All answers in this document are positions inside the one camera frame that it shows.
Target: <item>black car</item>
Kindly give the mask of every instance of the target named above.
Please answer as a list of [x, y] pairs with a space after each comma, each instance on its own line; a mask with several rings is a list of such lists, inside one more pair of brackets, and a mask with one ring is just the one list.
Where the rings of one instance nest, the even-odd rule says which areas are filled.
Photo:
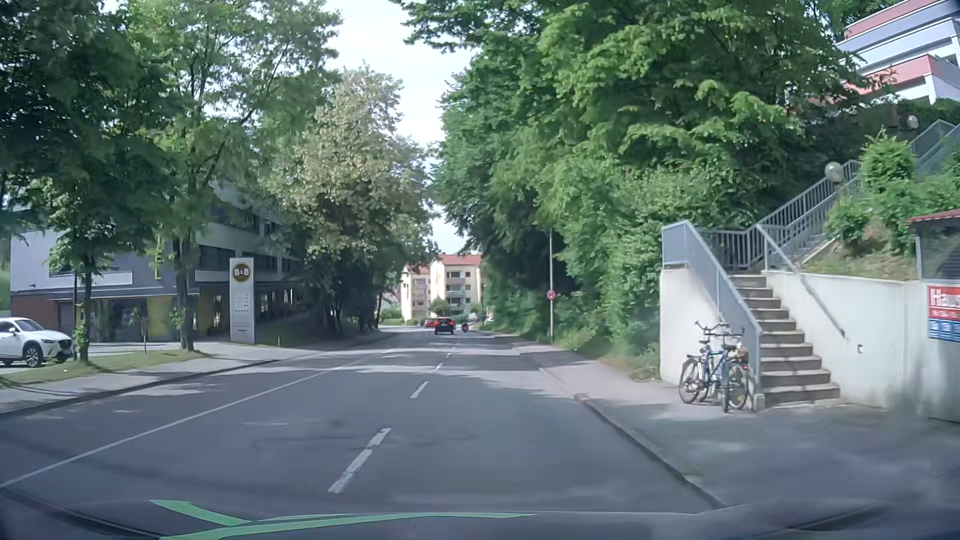
[[453, 322], [453, 319], [448, 317], [441, 317], [437, 319], [437, 324], [433, 327], [434, 333], [440, 333], [442, 331], [454, 333], [457, 330], [457, 325]]

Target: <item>sign pole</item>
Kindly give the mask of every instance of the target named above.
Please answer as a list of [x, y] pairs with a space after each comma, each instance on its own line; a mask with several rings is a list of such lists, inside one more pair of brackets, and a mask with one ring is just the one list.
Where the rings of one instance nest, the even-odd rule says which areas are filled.
[[554, 328], [553, 328], [553, 301], [555, 296], [553, 296], [553, 229], [550, 229], [550, 343], [553, 343], [554, 339]]

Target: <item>billboard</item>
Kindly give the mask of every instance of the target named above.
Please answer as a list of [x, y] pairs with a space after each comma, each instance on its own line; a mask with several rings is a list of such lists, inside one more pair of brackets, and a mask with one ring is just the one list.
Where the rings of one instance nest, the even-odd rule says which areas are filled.
[[255, 307], [253, 258], [230, 258], [230, 341], [253, 344]]
[[960, 287], [928, 285], [926, 335], [960, 343]]

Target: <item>bicycle wheel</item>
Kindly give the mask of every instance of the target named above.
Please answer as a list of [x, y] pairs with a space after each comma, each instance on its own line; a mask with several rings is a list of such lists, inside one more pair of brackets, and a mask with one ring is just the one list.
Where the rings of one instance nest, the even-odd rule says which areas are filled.
[[700, 366], [700, 360], [696, 357], [688, 358], [684, 362], [684, 367], [680, 370], [680, 400], [685, 404], [692, 404], [700, 391], [704, 388], [703, 368]]
[[742, 410], [747, 404], [749, 393], [746, 370], [740, 364], [731, 362], [727, 369], [727, 383], [724, 385], [724, 412], [731, 407]]

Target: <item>bicycle handlebar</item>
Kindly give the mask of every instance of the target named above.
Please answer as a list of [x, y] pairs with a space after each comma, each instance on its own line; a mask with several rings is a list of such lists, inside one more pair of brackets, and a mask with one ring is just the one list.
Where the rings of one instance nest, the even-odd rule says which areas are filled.
[[700, 321], [694, 321], [693, 324], [697, 325], [697, 328], [700, 329], [700, 330], [702, 330], [702, 331], [704, 331], [704, 333], [710, 333], [710, 332], [715, 331], [716, 329], [718, 329], [718, 328], [720, 328], [720, 327], [724, 327], [724, 328], [729, 328], [729, 327], [730, 327], [730, 325], [728, 325], [728, 324], [717, 323], [715, 326], [712, 326], [712, 327], [709, 327], [709, 328], [708, 328], [708, 327], [705, 327], [705, 326], [701, 325], [701, 324], [700, 324]]

